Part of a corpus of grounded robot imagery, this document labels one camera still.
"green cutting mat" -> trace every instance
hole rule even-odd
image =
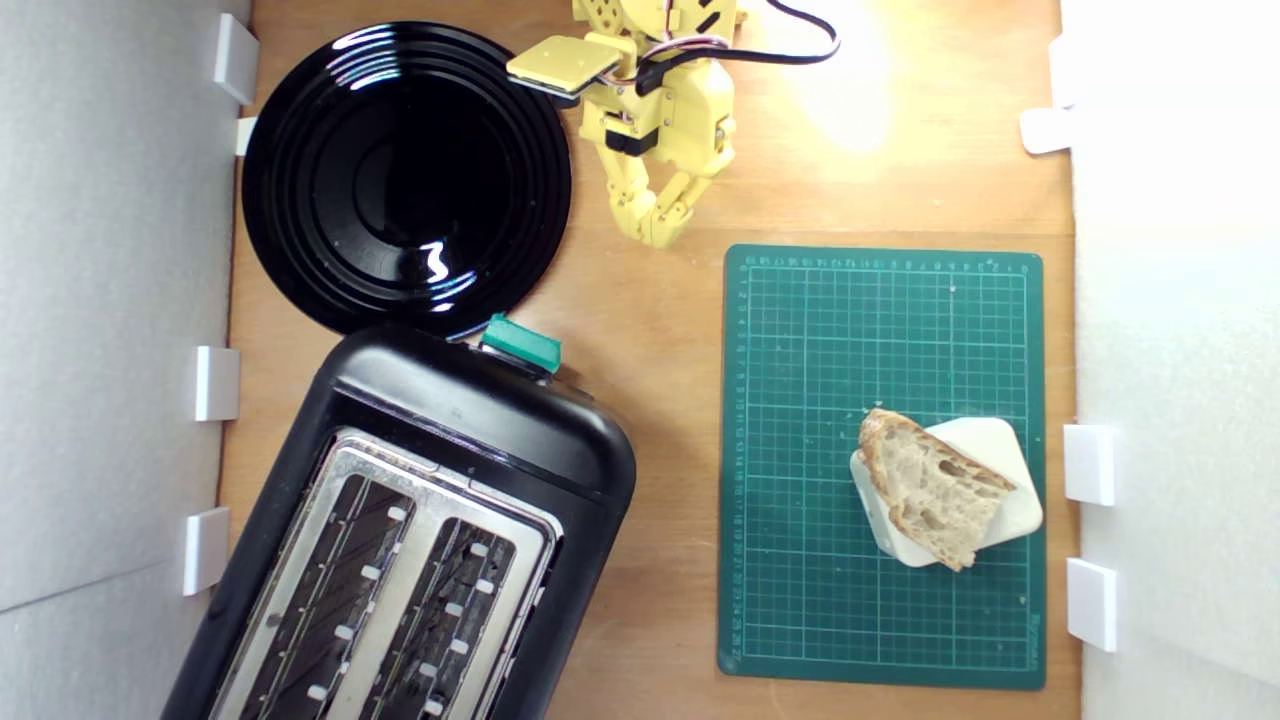
[[[724,266],[721,669],[1042,688],[1044,529],[961,574],[911,569],[849,470],[876,405],[1000,416],[1044,497],[1039,258],[739,245]]]

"toaster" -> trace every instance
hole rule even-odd
[[[338,343],[165,719],[543,715],[635,459],[589,396],[512,350],[396,325]]]

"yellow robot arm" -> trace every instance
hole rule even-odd
[[[809,64],[836,53],[826,20],[773,8],[828,32],[822,55],[731,49],[745,19],[737,0],[572,0],[582,38],[544,40],[507,64],[515,82],[582,104],[579,135],[595,145],[608,177],[609,206],[625,234],[667,247],[694,205],[733,160],[733,81],[716,56]],[[644,158],[675,165],[660,192],[649,188]]]

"wooden table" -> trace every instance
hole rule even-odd
[[[1061,433],[1074,415],[1073,219],[1065,158],[1029,158],[1018,114],[1048,101],[1047,0],[809,0],[840,26],[836,60],[730,64],[737,160],[667,251],[622,238],[594,152],[573,140],[575,204],[561,254],[517,322],[558,337],[581,384],[620,418],[635,500],[549,717],[1079,717],[1080,651],[1066,634]],[[581,35],[564,0],[257,0],[257,100],[335,36],[433,19],[517,50]],[[767,8],[740,45],[820,41]],[[248,114],[256,108],[248,108]],[[570,111],[567,127],[579,113]],[[1048,684],[1036,693],[728,678],[716,669],[721,288],[735,242],[1036,251],[1044,258],[1048,386]],[[335,336],[294,310],[236,237],[230,345],[243,355],[221,502],[236,532]]]

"black cable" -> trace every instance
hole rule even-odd
[[[763,53],[760,50],[741,50],[737,47],[695,47],[692,50],[678,51],[678,54],[667,58],[666,60],[654,60],[650,58],[649,60],[641,60],[640,67],[636,68],[636,94],[641,97],[649,95],[654,90],[662,87],[662,78],[668,70],[703,58],[712,58],[716,60],[742,60],[745,63],[769,63],[774,65],[813,65],[829,59],[837,50],[840,50],[840,33],[837,33],[836,28],[827,20],[804,10],[796,10],[795,8],[783,5],[781,0],[765,0],[765,3],[772,5],[774,9],[791,15],[792,18],[799,18],[822,29],[828,37],[831,37],[831,46],[827,51],[818,55],[785,55],[780,53]]]

